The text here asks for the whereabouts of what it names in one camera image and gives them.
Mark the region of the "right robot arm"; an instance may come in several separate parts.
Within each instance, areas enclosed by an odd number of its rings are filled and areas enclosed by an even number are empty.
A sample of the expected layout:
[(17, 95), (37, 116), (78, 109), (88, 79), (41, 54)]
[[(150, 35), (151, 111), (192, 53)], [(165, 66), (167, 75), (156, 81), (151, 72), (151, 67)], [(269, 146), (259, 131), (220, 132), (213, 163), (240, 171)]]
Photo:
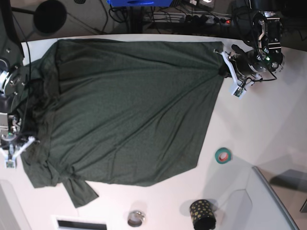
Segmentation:
[(13, 22), (9, 0), (0, 2), (0, 146), (18, 144), (27, 135), (29, 69)]

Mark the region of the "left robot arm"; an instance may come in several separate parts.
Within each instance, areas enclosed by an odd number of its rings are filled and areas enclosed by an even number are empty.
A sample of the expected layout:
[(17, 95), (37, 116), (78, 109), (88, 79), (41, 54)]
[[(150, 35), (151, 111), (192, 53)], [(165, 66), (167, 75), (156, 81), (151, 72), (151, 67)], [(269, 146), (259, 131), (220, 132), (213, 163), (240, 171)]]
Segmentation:
[(279, 0), (245, 0), (244, 5), (232, 10), (232, 22), (239, 37), (250, 51), (243, 51), (232, 45), (235, 52), (231, 59), (238, 77), (246, 79), (252, 76), (262, 81), (257, 74), (268, 72), (271, 79), (277, 79), (275, 72), (283, 66), (281, 47), (282, 23), (277, 15), (282, 8)]

